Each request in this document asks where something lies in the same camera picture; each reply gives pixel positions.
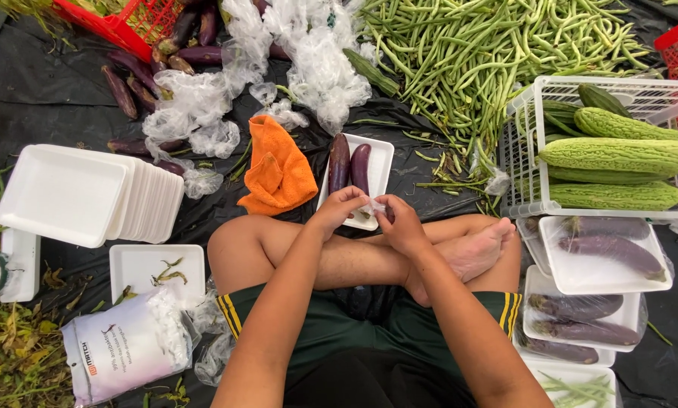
brand logo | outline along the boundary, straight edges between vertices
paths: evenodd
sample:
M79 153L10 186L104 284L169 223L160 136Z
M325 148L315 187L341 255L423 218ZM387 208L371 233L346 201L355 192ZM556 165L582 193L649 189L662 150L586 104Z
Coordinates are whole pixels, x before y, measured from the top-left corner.
M92 363L92 357L90 357L90 348L86 342L82 342L82 353L85 355L85 364L88 365L88 371L91 376L97 376L98 369Z

orange cloth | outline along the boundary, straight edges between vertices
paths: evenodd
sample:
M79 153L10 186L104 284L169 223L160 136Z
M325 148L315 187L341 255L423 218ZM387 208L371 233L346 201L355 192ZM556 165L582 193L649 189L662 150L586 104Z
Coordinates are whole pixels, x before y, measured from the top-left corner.
M270 116L248 121L253 138L251 168L244 181L251 191L238 200L249 214L275 216L312 199L319 188L296 143Z

black plastic sheet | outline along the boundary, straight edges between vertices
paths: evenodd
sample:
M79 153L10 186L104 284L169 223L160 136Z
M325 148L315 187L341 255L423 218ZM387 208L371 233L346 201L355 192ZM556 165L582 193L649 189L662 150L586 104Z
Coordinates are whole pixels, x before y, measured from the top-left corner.
M628 18L637 23L639 34L649 45L659 34L678 23L676 7L661 7L660 3L652 0L636 0L631 5L633 11ZM129 121L117 108L100 73L100 66L107 63L105 54L111 46L79 29L69 42L77 50L55 42L30 19L5 22L4 15L0 13L0 164L14 162L16 158L13 155L17 155L26 144L51 143L107 151L109 139L143 137L140 121ZM288 62L271 61L266 80L286 85L285 72L289 67ZM243 154L249 137L247 121L259 108L259 103L248 94L248 89L234 101L233 111L227 114L226 119L240 126L242 141L231 158L209 159L218 172L225 173ZM307 110L297 110L310 116ZM397 125L351 124L363 118L394 121ZM474 193L453 197L435 190L415 188L415 183L430 180L432 163L421 159L414 150L434 156L439 153L429 149L428 144L402 135L402 130L411 129L436 130L424 118L410 116L405 105L380 97L376 91L375 98L365 106L351 110L351 117L344 127L347 133L394 144L396 150L387 191L407 200L417 209L423 221L477 212L475 204L479 199ZM299 134L296 142L307 156L316 179L320 180L325 171L330 135L313 118L309 127L298 128L291 133ZM206 160L198 155L186 157ZM213 195L198 200L184 199L169 243L193 243L205 247L217 227L245 214L236 202L247 193L243 182L226 182ZM313 214L316 200L278 218L305 222ZM340 228L338 232L351 237L370 234L347 227ZM649 313L651 321L674 346L669 347L648 332L633 353L619 354L614 368L622 382L626 408L678 407L678 244L675 243L676 236L667 228L658 228L657 233L675 263L677 282L668 292L648 295ZM34 303L42 301L43 309L57 306L68 319L79 313L89 313L102 300L109 304L108 251L109 246L121 243L126 242L112 241L103 247L89 249L43 239L43 272L47 264L53 269L62 267L60 276L67 280L68 285L57 291L43 287ZM64 306L81 289L77 279L85 275L93 279L77 308L67 312ZM337 294L353 316L377 319L387 310L398 291L398 288L370 287L363 292L340 290ZM208 335L203 339L198 350L211 338ZM177 377L173 376L158 384L172 387L176 381ZM192 370L185 373L183 384L191 398L190 406L209 405L215 389L199 383ZM116 399L115 406L143 406L145 392L139 389L124 394ZM151 406L173 406L173 403L155 402Z

green shorts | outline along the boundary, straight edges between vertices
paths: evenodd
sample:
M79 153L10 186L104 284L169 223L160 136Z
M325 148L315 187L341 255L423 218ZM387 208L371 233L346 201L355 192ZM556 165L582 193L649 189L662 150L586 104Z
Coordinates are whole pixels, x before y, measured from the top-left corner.
M217 303L226 316L236 339L253 303L265 284L258 284L219 296ZM473 292L500 327L512 338L521 295L506 292ZM354 320L342 310L331 291L314 291L308 304L304 326L289 362L291 376L310 368L314 363L351 348L373 347L399 351L446 372L461 376L450 354L432 309L418 305L407 292L392 306L389 318L382 325Z

person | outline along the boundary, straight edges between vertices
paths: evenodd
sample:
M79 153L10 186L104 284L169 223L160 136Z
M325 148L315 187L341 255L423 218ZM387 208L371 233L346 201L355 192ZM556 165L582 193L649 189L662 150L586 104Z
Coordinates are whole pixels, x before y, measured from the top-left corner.
M208 261L236 347L211 408L552 408L509 340L520 243L510 220L479 214L422 225L394 195L376 200L382 235L334 230L369 202L331 194L305 225L228 221ZM350 318L333 288L398 284L381 325Z

